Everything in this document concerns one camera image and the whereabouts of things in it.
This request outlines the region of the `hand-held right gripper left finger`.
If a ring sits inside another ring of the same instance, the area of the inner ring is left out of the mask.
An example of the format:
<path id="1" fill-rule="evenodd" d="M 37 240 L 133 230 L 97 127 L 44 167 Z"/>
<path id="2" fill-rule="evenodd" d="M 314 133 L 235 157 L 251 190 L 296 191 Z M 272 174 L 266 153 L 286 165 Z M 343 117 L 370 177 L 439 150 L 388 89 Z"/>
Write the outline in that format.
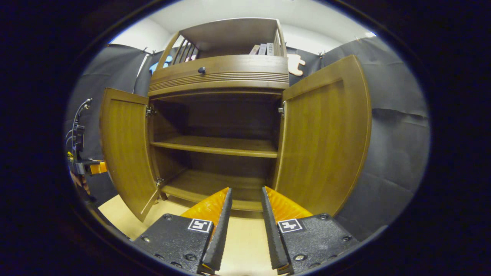
<path id="1" fill-rule="evenodd" d="M 164 214 L 133 242 L 161 261 L 194 274 L 221 268 L 232 207 L 225 187 L 181 215 Z"/>

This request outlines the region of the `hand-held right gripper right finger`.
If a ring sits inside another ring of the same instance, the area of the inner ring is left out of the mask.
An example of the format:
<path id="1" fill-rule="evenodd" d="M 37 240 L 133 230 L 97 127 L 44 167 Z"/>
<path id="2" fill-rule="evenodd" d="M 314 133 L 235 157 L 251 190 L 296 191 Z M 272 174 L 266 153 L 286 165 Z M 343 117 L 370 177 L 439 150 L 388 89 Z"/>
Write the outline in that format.
<path id="1" fill-rule="evenodd" d="M 295 275 L 344 256 L 359 241 L 331 215 L 313 215 L 264 186 L 262 208 L 272 269 Z"/>

